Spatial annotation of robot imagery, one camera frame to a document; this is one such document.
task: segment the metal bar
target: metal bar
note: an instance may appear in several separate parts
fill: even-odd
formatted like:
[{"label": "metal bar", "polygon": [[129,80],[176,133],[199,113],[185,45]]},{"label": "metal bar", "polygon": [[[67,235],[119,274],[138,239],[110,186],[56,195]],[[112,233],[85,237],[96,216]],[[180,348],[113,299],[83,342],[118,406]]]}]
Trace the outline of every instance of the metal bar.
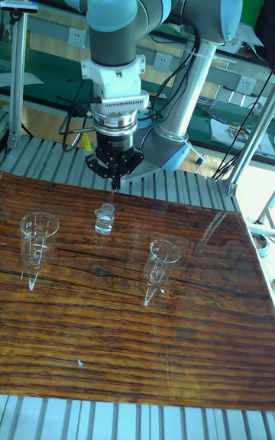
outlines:
[{"label": "metal bar", "polygon": [[10,148],[16,146],[21,136],[26,36],[27,14],[23,14],[20,21],[15,22],[12,34],[10,135],[8,139]]},{"label": "metal bar", "polygon": [[275,112],[275,85],[273,86],[271,93],[264,105],[263,111],[261,112],[252,132],[250,133],[248,140],[238,156],[237,162],[231,172],[230,177],[227,180],[226,186],[228,187],[229,193],[235,189],[238,180],[241,177],[245,167],[251,161],[260,140],[264,136],[270,121]]}]

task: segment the wall socket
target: wall socket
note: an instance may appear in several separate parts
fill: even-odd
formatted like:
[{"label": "wall socket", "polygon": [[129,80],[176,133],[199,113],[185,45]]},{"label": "wall socket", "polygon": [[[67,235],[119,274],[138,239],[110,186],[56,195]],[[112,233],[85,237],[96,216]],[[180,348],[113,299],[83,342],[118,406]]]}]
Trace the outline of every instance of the wall socket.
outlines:
[{"label": "wall socket", "polygon": [[255,79],[249,78],[249,76],[241,76],[241,79],[235,89],[236,92],[244,95],[251,95],[252,90],[256,84]]},{"label": "wall socket", "polygon": [[170,69],[171,61],[172,55],[166,55],[165,53],[157,52],[154,59],[153,68],[161,72],[168,72]]},{"label": "wall socket", "polygon": [[77,46],[78,48],[84,48],[86,39],[86,31],[82,29],[76,29],[76,27],[70,27],[68,44]]}]

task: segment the robotic arm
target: robotic arm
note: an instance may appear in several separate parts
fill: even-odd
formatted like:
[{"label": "robotic arm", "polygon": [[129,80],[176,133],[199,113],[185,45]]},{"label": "robotic arm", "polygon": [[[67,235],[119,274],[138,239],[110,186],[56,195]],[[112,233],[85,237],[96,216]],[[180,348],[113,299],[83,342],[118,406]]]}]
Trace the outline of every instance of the robotic arm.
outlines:
[{"label": "robotic arm", "polygon": [[[97,136],[95,155],[87,160],[98,175],[112,178],[113,189],[144,159],[144,152],[134,147],[138,110],[148,106],[149,95],[141,90],[139,75],[145,72],[145,56],[136,55],[136,42],[158,28],[164,21],[182,24],[191,21],[201,42],[215,52],[218,44],[230,40],[241,17],[242,0],[65,0],[72,8],[85,12],[89,23],[90,58],[81,62],[83,79],[94,82],[94,92],[101,101],[92,104],[92,122]],[[197,71],[196,60],[192,64]],[[170,112],[155,133],[163,139],[183,141],[190,117],[199,97],[211,61],[200,66],[188,88],[183,112]]]}]

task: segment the wood grain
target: wood grain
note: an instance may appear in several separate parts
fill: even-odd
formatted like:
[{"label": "wood grain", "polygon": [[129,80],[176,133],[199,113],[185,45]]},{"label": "wood grain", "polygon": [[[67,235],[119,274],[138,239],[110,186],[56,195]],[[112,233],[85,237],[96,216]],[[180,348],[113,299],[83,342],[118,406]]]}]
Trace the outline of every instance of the wood grain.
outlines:
[{"label": "wood grain", "polygon": [[[2,175],[1,393],[274,409],[274,309],[242,216],[115,194],[102,237],[93,212],[109,200]],[[19,222],[34,210],[55,214],[60,229],[31,290]],[[158,237],[182,257],[146,307],[143,266]]]}]

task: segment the small glass bottle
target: small glass bottle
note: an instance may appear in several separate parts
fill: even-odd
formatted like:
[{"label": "small glass bottle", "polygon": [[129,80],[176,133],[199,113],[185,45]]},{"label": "small glass bottle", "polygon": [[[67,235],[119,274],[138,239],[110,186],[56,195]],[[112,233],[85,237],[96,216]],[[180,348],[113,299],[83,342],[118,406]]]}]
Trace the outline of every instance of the small glass bottle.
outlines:
[{"label": "small glass bottle", "polygon": [[112,204],[102,204],[100,209],[95,210],[95,231],[101,235],[111,232],[115,220],[114,210],[115,207]]}]

